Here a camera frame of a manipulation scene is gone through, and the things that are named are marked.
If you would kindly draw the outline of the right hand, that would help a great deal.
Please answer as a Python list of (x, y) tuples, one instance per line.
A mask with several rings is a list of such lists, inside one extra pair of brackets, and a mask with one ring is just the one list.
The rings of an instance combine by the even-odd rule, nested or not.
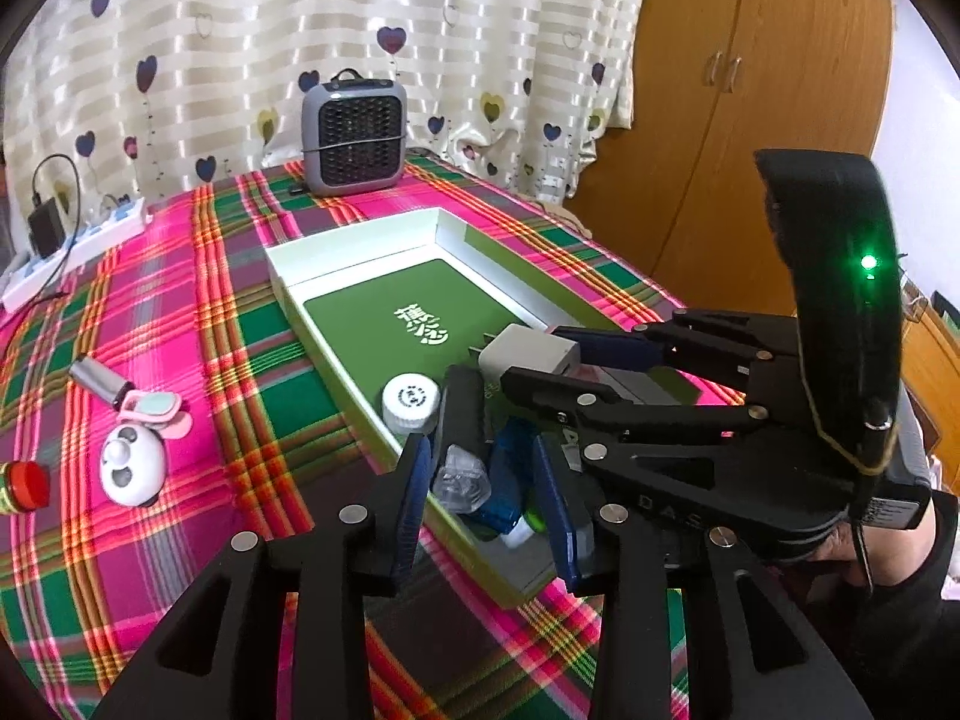
[(934, 504), (928, 505), (918, 527), (912, 530), (862, 528), (864, 561), (872, 575), (872, 578), (867, 578), (864, 564), (857, 557), (851, 525), (843, 522), (812, 553), (811, 561), (836, 564), (844, 580), (855, 587), (867, 587), (869, 583), (895, 587), (923, 566), (931, 554), (935, 535), (937, 523)]

